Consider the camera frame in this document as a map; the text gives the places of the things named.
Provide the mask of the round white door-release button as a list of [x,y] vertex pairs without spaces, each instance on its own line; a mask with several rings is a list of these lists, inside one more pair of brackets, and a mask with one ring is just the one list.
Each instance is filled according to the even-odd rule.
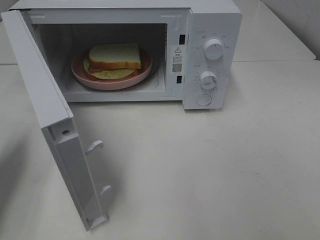
[[209,94],[201,94],[196,99],[196,103],[199,106],[209,106],[211,102],[212,102],[212,97]]

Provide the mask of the white bread sandwich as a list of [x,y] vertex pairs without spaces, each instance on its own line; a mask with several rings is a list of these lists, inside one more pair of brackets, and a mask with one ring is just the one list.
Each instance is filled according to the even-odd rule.
[[137,43],[103,44],[92,47],[83,60],[88,78],[118,80],[136,74],[142,67]]

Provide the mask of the pink round plate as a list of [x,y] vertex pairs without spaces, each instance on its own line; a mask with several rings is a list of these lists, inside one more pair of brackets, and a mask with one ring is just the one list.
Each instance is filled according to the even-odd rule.
[[114,91],[132,87],[147,78],[153,66],[152,56],[143,48],[140,49],[141,69],[136,70],[132,74],[119,79],[99,79],[95,76],[88,78],[84,68],[84,60],[88,55],[88,50],[79,56],[76,56],[71,64],[71,70],[74,77],[86,87],[103,90]]

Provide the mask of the white microwave door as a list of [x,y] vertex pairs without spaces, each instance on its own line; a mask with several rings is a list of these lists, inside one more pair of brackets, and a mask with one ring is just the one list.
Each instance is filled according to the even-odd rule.
[[102,203],[112,187],[96,189],[87,156],[104,143],[97,140],[83,148],[74,115],[34,39],[28,14],[10,10],[1,17],[42,134],[85,229],[92,230],[108,219]]

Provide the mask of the glass microwave turntable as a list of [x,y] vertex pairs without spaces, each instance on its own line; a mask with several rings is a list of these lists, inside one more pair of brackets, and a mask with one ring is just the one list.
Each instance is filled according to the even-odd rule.
[[159,84],[158,71],[161,66],[160,60],[155,60],[152,63],[151,70],[146,78],[134,86],[138,91],[148,91],[155,89]]

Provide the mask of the lower white timer knob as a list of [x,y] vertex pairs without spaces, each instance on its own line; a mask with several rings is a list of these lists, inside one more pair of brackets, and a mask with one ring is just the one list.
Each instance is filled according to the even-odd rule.
[[200,86],[205,90],[214,89],[217,85],[218,78],[212,71],[204,71],[200,74]]

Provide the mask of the white microwave oven body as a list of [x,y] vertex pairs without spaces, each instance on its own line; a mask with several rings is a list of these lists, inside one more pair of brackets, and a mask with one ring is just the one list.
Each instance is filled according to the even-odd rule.
[[[33,37],[67,102],[180,101],[187,110],[219,109],[242,21],[231,0],[20,0],[5,12],[28,14]],[[205,40],[224,42],[217,60],[205,57]],[[85,50],[103,44],[138,43],[160,60],[158,85],[98,90],[73,76],[71,63]],[[213,89],[203,89],[200,74],[217,76]],[[211,96],[200,106],[197,97]]]

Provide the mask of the upper white power knob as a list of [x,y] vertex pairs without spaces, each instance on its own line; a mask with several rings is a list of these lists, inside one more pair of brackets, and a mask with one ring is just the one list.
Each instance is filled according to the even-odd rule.
[[224,54],[225,44],[219,37],[212,37],[204,41],[203,52],[208,60],[217,60]]

